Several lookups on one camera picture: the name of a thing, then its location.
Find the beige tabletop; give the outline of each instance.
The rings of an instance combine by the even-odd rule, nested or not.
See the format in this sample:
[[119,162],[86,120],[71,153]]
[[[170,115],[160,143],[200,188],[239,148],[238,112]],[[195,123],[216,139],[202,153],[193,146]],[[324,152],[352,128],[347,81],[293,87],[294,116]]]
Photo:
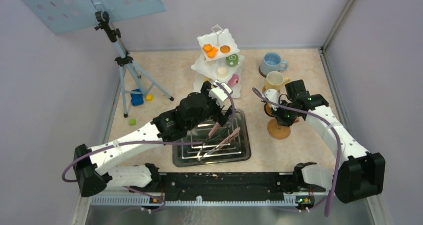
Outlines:
[[[261,90],[265,79],[258,73],[258,66],[267,52],[277,52],[289,62],[283,74],[291,80],[303,79],[310,94],[321,94],[336,113],[333,97],[317,49],[254,49],[241,50],[246,59],[242,65],[241,97],[234,99],[235,107],[246,114],[247,129],[251,145],[251,158],[242,162],[223,163],[178,168],[172,162],[172,146],[147,150],[122,163],[122,166],[155,164],[161,172],[291,172],[297,163],[316,162],[334,167],[335,159],[331,151],[314,129],[303,119],[291,126],[291,135],[284,140],[276,140],[267,132],[271,119],[263,110],[263,103],[251,88]],[[128,118],[123,117],[122,97],[114,116],[109,140],[122,137],[142,127],[160,113],[174,109],[179,101],[192,92],[195,71],[190,66],[200,55],[195,51],[132,52],[134,60],[161,84],[174,98],[170,101],[157,87],[150,94],[152,102],[133,107],[130,95],[126,94]],[[150,82],[143,77],[143,85]],[[128,73],[125,76],[126,90],[137,88]],[[129,119],[136,119],[136,126],[129,125]]]

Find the white wall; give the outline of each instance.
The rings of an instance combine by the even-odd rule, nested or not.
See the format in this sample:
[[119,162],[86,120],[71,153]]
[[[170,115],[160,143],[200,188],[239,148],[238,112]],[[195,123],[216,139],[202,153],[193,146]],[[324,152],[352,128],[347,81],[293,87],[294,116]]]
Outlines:
[[347,0],[162,0],[166,12],[120,21],[129,50],[198,49],[219,24],[239,47],[321,46]]
[[60,175],[100,142],[115,50],[92,28],[54,35],[20,0],[0,7],[0,224],[69,224],[78,188]]
[[386,159],[396,224],[422,224],[423,0],[357,0],[328,51],[359,142]]

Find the robotic arm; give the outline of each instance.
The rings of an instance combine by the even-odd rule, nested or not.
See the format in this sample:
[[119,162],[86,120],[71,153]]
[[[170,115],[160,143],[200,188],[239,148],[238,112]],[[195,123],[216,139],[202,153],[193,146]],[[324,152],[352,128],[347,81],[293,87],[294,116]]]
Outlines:
[[[193,92],[180,101],[175,109],[166,111],[138,130],[106,144],[88,148],[85,144],[75,148],[74,159],[113,145],[115,149],[95,153],[79,162],[73,169],[82,197],[95,195],[106,187],[138,186],[145,187],[157,174],[157,168],[148,164],[134,167],[117,167],[130,157],[145,150],[163,146],[163,142],[177,141],[187,135],[199,123],[212,119],[223,126],[232,110],[222,114],[224,101],[228,98],[223,89],[214,82],[214,87],[206,81],[201,93]],[[222,83],[226,91],[231,88]],[[122,146],[128,141],[146,141]]]
[[[304,113],[283,109],[273,104],[271,112],[279,125],[289,127],[297,117],[302,117],[322,137],[326,145],[336,157],[338,146],[331,127],[334,127],[341,139],[341,158],[335,194],[343,203],[380,194],[383,189],[385,159],[380,153],[372,154],[360,145],[337,120],[328,102],[320,94],[310,95],[302,80],[285,85],[287,98],[281,100],[281,95],[274,89],[265,92],[264,97],[274,104],[312,112],[329,121],[327,125],[322,120]],[[298,184],[315,184],[331,189],[333,169],[325,168],[315,163],[298,164],[294,168],[294,177]]]

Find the mug handle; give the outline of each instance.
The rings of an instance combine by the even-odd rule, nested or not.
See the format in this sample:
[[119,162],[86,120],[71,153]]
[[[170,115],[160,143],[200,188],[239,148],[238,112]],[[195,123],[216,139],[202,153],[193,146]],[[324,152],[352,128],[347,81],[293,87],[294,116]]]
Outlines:
[[282,86],[284,86],[285,84],[291,82],[291,79],[289,77],[285,77],[285,79],[283,80]]
[[285,61],[285,60],[281,61],[279,64],[279,70],[286,70],[287,68],[288,68],[288,61]]

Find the light blue tripod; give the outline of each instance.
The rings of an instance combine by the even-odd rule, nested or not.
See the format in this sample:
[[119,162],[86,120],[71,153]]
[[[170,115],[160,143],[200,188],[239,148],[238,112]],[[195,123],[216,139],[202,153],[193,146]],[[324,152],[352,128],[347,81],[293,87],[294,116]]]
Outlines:
[[[143,70],[137,63],[135,63],[134,59],[128,56],[127,52],[122,48],[117,39],[117,37],[120,38],[119,29],[111,29],[109,26],[109,14],[105,11],[99,11],[95,13],[95,17],[97,21],[99,21],[99,24],[95,27],[95,29],[103,29],[119,53],[119,57],[117,57],[115,61],[119,65],[120,85],[122,90],[123,101],[123,117],[128,117],[125,93],[142,94],[143,96],[146,96],[148,92],[150,92],[150,90],[153,88],[153,86],[156,85],[157,88],[160,89],[160,91],[162,91],[171,101],[173,101],[173,97],[162,86],[160,86],[145,70]],[[125,90],[124,66],[126,66],[129,73],[131,73],[132,78],[134,78],[135,82],[138,85],[138,88],[140,89],[140,92]],[[140,71],[148,80],[151,81],[151,85],[147,90],[145,90],[143,85],[141,84],[141,75],[137,72],[136,69]]]

